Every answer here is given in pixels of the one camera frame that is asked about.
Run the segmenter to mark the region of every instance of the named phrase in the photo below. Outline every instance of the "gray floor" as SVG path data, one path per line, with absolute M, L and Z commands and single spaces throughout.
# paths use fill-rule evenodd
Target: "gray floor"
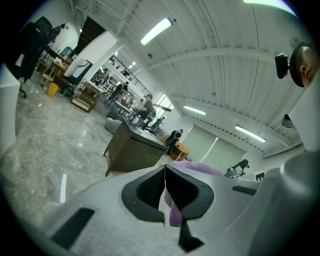
M 38 226 L 65 200 L 106 179 L 103 152 L 112 134 L 99 112 L 86 113 L 58 92 L 51 99 L 49 84 L 42 88 L 32 81 L 23 85 L 27 98 L 19 94 L 17 99 L 16 142 L 0 160 L 0 182 L 15 213 Z M 156 166 L 171 162 L 163 156 Z M 107 179 L 120 174 L 111 172 Z M 170 209 L 163 198 L 159 209 L 168 219 Z M 177 237 L 179 229 L 167 225 Z

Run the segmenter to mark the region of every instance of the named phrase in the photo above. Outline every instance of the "chair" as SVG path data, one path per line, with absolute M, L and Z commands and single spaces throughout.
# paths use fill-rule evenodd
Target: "chair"
M 49 37 L 46 33 L 39 30 L 33 23 L 29 22 L 18 34 L 12 44 L 10 58 L 5 63 L 16 79 L 24 78 L 25 83 L 31 78 L 38 59 L 41 56 L 46 45 L 49 43 Z M 21 65 L 16 65 L 19 57 L 23 55 Z M 20 86 L 20 92 L 26 98 L 26 92 Z

